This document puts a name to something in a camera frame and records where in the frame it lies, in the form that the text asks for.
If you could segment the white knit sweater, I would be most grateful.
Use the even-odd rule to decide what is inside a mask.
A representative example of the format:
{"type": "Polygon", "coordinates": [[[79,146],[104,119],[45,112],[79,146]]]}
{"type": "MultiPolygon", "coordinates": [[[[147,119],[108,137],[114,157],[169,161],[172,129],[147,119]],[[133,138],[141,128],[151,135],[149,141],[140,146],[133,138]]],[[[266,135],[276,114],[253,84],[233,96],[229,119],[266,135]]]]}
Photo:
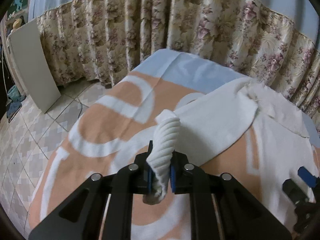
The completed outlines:
{"type": "Polygon", "coordinates": [[[167,195],[173,151],[195,165],[235,174],[289,230],[296,216],[281,190],[299,167],[319,172],[319,133],[313,121],[280,93],[245,77],[199,98],[185,96],[174,111],[156,117],[153,149],[147,158],[155,173],[144,203],[167,195]]]}

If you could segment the orange blue patterned blanket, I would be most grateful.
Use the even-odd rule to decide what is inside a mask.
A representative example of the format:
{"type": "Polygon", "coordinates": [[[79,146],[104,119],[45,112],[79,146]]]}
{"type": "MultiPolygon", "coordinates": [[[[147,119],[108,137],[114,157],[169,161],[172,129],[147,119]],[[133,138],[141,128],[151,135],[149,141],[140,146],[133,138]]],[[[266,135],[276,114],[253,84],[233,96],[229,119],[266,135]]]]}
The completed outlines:
{"type": "MultiPolygon", "coordinates": [[[[185,96],[199,98],[245,77],[248,76],[189,53],[169,49],[155,52],[89,107],[53,152],[30,207],[31,231],[91,175],[116,174],[132,164],[136,155],[151,154],[156,117],[163,110],[174,111],[185,96]]],[[[146,204],[143,200],[146,194],[134,194],[130,239],[191,239],[189,195],[172,192],[170,165],[171,159],[168,191],[160,203],[146,204]]],[[[232,174],[206,165],[196,166],[214,176],[231,174],[262,204],[258,195],[237,178],[240,171],[232,174]]],[[[152,170],[151,185],[154,176],[152,170]]],[[[308,187],[298,176],[298,170],[296,178],[287,179],[302,189],[309,202],[314,203],[315,197],[319,197],[319,184],[308,187]]],[[[295,214],[296,207],[288,200],[295,214]]],[[[287,230],[291,239],[319,239],[319,235],[299,235],[294,229],[287,230]]]]}

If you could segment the floral beige curtain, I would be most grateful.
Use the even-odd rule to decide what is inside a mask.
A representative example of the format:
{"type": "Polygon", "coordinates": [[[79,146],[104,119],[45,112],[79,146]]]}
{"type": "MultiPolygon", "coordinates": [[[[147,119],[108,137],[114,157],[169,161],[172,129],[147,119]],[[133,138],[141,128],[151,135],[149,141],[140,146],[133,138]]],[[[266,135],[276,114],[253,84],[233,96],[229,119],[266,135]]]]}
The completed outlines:
{"type": "Polygon", "coordinates": [[[255,77],[319,112],[319,16],[308,0],[33,0],[58,85],[115,85],[168,48],[255,77]]]}

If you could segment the white leaning board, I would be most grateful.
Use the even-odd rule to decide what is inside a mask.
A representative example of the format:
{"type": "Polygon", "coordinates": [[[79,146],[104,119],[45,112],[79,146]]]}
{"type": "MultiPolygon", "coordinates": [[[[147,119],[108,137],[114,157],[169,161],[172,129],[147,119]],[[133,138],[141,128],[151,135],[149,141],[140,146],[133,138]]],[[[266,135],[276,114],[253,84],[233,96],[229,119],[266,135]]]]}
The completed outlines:
{"type": "Polygon", "coordinates": [[[46,113],[61,93],[48,67],[36,20],[8,36],[10,55],[35,105],[46,113]]]}

